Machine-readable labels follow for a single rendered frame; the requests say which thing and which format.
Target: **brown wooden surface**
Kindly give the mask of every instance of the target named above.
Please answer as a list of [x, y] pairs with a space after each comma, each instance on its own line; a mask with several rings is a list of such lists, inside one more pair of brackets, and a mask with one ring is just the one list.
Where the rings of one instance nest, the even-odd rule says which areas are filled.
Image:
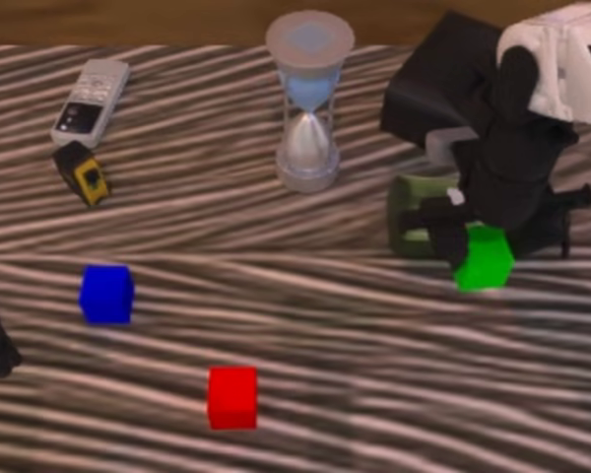
[[413, 44], [447, 9], [498, 25], [567, 0], [0, 0], [0, 43], [240, 44], [276, 17], [318, 9], [349, 21], [360, 44]]

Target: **hourglass top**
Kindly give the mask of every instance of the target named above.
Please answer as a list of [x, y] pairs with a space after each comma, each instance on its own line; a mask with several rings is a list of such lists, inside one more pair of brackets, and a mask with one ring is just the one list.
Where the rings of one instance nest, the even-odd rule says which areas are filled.
[[300, 77], [320, 77], [341, 67], [355, 45], [350, 25], [326, 12], [307, 10], [277, 19], [266, 35], [278, 67]]

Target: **red cube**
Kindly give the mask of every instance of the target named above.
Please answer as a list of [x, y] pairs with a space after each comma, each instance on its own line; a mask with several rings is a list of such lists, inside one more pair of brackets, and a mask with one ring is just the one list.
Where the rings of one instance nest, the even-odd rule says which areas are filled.
[[256, 429], [256, 396], [256, 368], [210, 368], [207, 406], [210, 427]]

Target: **black and yellow object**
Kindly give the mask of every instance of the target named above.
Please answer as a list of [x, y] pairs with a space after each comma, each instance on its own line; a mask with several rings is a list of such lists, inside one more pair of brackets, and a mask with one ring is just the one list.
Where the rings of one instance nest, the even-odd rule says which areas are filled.
[[78, 141], [62, 146], [52, 158], [68, 186], [89, 207], [109, 195], [109, 186], [94, 153]]

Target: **striped tablecloth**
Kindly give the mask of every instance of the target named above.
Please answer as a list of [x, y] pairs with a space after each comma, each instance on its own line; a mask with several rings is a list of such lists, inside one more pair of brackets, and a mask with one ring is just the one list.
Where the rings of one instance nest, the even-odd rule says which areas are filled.
[[[354, 52], [341, 178], [301, 196], [263, 48], [0, 46], [0, 316], [26, 358], [0, 380], [1, 473], [591, 472], [591, 211], [571, 260], [499, 292], [391, 257], [390, 179], [446, 172], [377, 129], [409, 53]], [[133, 75], [97, 149], [113, 197], [85, 209], [48, 130], [92, 57]], [[584, 182], [591, 128], [556, 171]], [[84, 323], [97, 262], [131, 266], [131, 326]], [[257, 431], [208, 429], [212, 365], [258, 368]]]

